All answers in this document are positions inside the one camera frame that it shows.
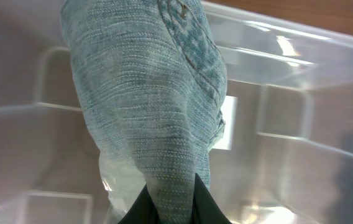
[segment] wooden surface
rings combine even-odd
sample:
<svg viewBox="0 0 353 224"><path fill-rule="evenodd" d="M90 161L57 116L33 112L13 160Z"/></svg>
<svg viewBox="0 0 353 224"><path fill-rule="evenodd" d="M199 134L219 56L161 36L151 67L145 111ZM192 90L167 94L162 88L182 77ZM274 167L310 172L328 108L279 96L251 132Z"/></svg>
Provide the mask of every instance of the wooden surface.
<svg viewBox="0 0 353 224"><path fill-rule="evenodd" d="M353 0L209 0L353 35Z"/></svg>

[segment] plastic storage container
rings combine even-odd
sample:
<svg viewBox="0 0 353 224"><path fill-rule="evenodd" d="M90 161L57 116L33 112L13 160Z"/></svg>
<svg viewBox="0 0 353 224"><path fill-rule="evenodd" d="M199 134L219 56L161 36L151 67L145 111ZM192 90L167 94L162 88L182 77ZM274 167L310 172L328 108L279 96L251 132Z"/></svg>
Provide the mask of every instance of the plastic storage container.
<svg viewBox="0 0 353 224"><path fill-rule="evenodd" d="M210 152L223 212L237 223L353 223L353 37L203 5L237 97L231 151Z"/></svg>
<svg viewBox="0 0 353 224"><path fill-rule="evenodd" d="M0 223L103 223L112 186L57 44L59 8L1 4L32 19L0 14ZM233 97L228 150L209 154L221 210L241 224L353 224L353 37L203 6Z"/></svg>

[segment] jeans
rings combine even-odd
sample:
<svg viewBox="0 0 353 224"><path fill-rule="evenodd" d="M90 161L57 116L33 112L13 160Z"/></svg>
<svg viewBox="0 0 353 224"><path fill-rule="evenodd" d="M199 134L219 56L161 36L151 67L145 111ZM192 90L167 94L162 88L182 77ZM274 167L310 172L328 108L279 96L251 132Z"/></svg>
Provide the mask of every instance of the jeans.
<svg viewBox="0 0 353 224"><path fill-rule="evenodd" d="M162 223L189 223L226 94L200 1L68 0L62 33L113 206L126 212L147 184Z"/></svg>

